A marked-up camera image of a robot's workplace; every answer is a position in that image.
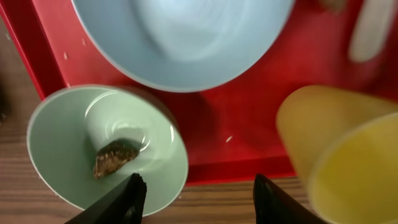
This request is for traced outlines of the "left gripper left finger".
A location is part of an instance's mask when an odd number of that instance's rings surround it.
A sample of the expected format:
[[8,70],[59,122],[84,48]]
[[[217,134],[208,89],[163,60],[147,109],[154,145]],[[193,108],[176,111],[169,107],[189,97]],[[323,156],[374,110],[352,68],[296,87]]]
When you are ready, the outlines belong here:
[[134,173],[65,224],[141,224],[147,184]]

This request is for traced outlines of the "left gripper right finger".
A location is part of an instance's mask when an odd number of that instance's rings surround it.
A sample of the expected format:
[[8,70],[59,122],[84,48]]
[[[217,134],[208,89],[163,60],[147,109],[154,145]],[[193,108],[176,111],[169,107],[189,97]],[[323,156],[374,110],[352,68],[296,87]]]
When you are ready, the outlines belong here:
[[326,224],[263,174],[253,188],[256,224]]

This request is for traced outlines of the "brown food lump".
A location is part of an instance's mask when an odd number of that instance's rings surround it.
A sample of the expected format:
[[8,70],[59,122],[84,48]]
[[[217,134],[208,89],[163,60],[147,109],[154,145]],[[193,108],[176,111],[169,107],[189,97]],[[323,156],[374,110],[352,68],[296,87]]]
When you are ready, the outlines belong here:
[[137,142],[126,138],[116,139],[102,147],[96,154],[94,177],[101,179],[115,173],[139,155],[140,147]]

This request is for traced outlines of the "yellow plastic cup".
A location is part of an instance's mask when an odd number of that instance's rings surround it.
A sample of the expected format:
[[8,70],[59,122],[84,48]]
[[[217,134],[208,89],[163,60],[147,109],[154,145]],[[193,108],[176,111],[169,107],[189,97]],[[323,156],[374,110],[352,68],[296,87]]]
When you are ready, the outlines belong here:
[[283,101],[276,123],[319,216],[330,223],[397,222],[397,103],[305,86]]

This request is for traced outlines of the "light green bowl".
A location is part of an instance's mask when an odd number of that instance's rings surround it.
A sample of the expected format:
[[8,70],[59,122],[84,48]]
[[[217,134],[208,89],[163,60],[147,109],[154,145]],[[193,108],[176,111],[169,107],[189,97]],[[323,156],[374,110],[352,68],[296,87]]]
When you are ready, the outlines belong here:
[[[139,154],[118,171],[96,179],[96,153],[128,139]],[[170,110],[134,87],[80,85],[48,96],[27,128],[27,149],[40,178],[80,210],[94,204],[133,173],[147,184],[144,216],[171,204],[188,177],[188,156]]]

